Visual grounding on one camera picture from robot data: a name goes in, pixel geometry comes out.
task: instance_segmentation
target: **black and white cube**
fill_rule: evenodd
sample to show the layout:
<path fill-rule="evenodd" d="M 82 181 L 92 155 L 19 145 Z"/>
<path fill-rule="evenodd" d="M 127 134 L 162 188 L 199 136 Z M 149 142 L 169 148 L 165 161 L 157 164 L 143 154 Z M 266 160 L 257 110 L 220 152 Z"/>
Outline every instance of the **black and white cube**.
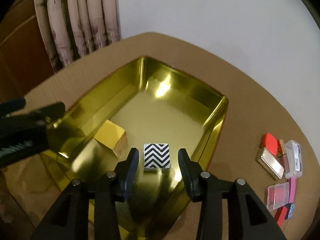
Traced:
<path fill-rule="evenodd" d="M 143 145 L 144 170 L 169 169 L 170 153 L 167 143 L 147 143 Z"/>

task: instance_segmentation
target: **gold compact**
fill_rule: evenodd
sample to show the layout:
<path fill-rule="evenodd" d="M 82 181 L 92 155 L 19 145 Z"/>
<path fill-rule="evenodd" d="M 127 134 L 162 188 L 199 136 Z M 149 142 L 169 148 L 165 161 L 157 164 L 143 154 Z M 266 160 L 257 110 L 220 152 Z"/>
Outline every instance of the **gold compact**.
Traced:
<path fill-rule="evenodd" d="M 280 180 L 283 176 L 284 168 L 278 162 L 278 160 L 267 150 L 267 148 L 263 147 L 259 149 L 257 155 L 257 161 L 260 163 L 267 172 L 275 180 Z"/>

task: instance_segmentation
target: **round table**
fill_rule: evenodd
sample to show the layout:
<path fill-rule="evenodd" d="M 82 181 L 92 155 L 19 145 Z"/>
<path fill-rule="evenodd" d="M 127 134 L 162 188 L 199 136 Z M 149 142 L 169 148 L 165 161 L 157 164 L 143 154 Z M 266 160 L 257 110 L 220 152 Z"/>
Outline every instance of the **round table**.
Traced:
<path fill-rule="evenodd" d="M 320 169 L 315 153 L 290 114 L 269 92 L 204 49 L 157 33 L 127 38 L 72 63 L 47 79 L 25 96 L 27 105 L 23 111 L 56 101 L 64 102 L 69 109 L 106 76 L 144 55 L 186 72 L 227 96 L 227 116 L 208 167 L 219 179 L 243 178 L 264 201 L 266 187 L 276 181 L 256 162 L 261 136 L 270 132 L 285 142 L 293 139 L 300 143 L 303 176 L 297 180 L 293 217 L 284 223 L 283 231 L 288 240 L 301 239 L 312 223 L 320 197 Z M 27 178 L 36 172 L 37 175 Z M 9 166 L 6 178 L 13 196 L 37 224 L 59 194 L 40 157 Z M 190 203 L 165 239 L 195 239 L 200 205 Z M 223 239 L 227 239 L 226 228 L 224 223 Z"/>

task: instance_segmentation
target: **gold tray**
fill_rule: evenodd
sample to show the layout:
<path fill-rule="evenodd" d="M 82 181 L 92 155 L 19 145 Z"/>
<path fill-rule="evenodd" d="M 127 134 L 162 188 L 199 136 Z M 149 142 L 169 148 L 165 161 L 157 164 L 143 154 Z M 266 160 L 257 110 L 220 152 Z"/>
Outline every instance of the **gold tray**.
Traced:
<path fill-rule="evenodd" d="M 186 148 L 206 169 L 228 106 L 204 82 L 149 57 L 119 68 L 86 94 L 48 132 L 43 162 L 61 190 L 74 178 L 92 181 L 112 171 L 121 158 L 93 138 L 106 119 L 125 129 L 129 147 L 140 153 L 137 179 L 126 203 L 116 203 L 122 239 L 160 239 L 187 205 L 178 165 Z M 143 144 L 168 143 L 171 168 L 143 171 Z M 93 221 L 94 202 L 89 220 Z"/>

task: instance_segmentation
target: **red box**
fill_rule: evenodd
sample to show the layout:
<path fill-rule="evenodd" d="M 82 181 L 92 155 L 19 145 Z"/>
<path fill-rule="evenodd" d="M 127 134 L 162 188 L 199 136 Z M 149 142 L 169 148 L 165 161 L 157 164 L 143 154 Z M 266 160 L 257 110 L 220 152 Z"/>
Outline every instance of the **red box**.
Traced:
<path fill-rule="evenodd" d="M 285 216 L 287 215 L 287 211 L 288 211 L 288 209 L 285 206 L 278 208 L 278 210 L 277 210 L 275 220 L 280 228 L 282 227 L 282 224 L 285 220 Z"/>
<path fill-rule="evenodd" d="M 260 148 L 262 147 L 266 147 L 273 156 L 276 156 L 278 151 L 278 141 L 271 133 L 266 133 L 261 139 Z"/>

